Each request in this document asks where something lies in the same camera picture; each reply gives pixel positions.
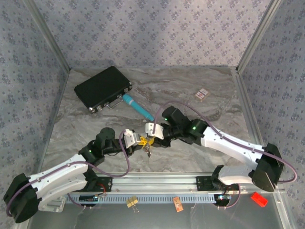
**marble surface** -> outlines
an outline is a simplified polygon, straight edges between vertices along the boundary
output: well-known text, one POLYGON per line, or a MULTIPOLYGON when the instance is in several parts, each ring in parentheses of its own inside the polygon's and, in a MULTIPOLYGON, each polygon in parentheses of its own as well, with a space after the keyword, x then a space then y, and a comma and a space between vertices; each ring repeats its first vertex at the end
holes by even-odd
MULTIPOLYGON (((119 133, 126 128, 143 133, 144 118, 133 108, 121 103, 115 109, 103 109, 90 114, 74 92, 74 87, 101 70, 71 70, 61 101, 56 123, 42 169, 48 169, 87 145, 104 127, 119 133)), ((241 105, 230 68, 128 68, 120 71, 132 82, 129 95, 155 115, 161 104, 179 100, 197 108, 219 128, 249 141, 241 105), (202 87, 210 95, 200 102, 194 94, 202 87)), ((176 104, 190 119, 197 115, 176 104)), ((203 146, 187 145, 179 140, 168 149, 153 148, 152 158, 144 151, 130 157, 132 172, 212 172, 217 165, 238 165, 234 158, 203 146)), ((124 172, 127 168, 123 154, 106 156, 99 168, 107 172, 124 172)))

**patterned wallpaper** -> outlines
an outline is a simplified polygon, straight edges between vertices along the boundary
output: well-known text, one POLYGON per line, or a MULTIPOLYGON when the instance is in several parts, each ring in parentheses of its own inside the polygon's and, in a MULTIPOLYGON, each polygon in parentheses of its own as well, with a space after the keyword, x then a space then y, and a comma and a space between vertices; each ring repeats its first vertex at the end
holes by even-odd
POLYGON ((270 0, 36 0, 71 68, 236 66, 270 0))
POLYGON ((264 141, 279 146, 298 171, 286 190, 300 228, 305 228, 304 25, 304 0, 284 0, 242 73, 264 141))
POLYGON ((66 75, 21 0, 0 1, 0 228, 12 179, 37 171, 66 75))

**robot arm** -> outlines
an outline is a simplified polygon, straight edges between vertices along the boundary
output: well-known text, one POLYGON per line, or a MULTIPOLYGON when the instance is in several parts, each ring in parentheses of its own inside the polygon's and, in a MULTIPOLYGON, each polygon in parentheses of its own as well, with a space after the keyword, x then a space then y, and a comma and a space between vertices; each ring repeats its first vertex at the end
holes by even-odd
MULTIPOLYGON (((277 160, 254 152, 254 149, 263 149, 265 152, 279 156, 276 146, 268 144, 266 148, 242 141, 233 136, 219 131, 216 132, 203 120, 190 121, 179 109, 171 106, 162 116, 168 124, 156 125, 153 123, 145 126, 146 134, 140 135, 133 130, 126 129, 122 143, 127 156, 136 150, 144 149, 150 156, 150 147, 170 147, 171 141, 179 139, 187 144, 197 144, 219 150, 234 157, 247 166, 228 167, 218 166, 210 177, 208 187, 213 190, 227 190, 228 186, 235 183, 253 183, 266 191, 274 191, 283 165, 277 160), (248 145, 253 150, 245 150, 223 139, 228 137, 242 145, 248 145)), ((44 210, 44 206, 72 191, 91 191, 97 184, 97 176, 88 165, 98 166, 105 155, 119 153, 122 148, 119 140, 115 139, 115 132, 111 128, 104 128, 97 134, 95 140, 88 143, 83 149, 67 161, 38 174, 26 177, 20 174, 14 178, 4 201, 8 205, 11 215, 16 223, 23 222, 33 216, 37 210, 44 210), (15 198, 13 196, 25 185, 28 185, 15 198)))

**red object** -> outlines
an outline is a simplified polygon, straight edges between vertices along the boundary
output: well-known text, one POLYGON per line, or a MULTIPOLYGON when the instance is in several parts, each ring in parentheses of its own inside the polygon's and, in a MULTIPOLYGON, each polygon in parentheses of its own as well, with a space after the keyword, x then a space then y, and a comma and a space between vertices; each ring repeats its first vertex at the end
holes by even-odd
POLYGON ((268 200, 265 199, 261 194, 258 192, 254 192, 251 195, 251 199, 254 200, 255 203, 257 203, 261 207, 265 207, 268 203, 268 200))

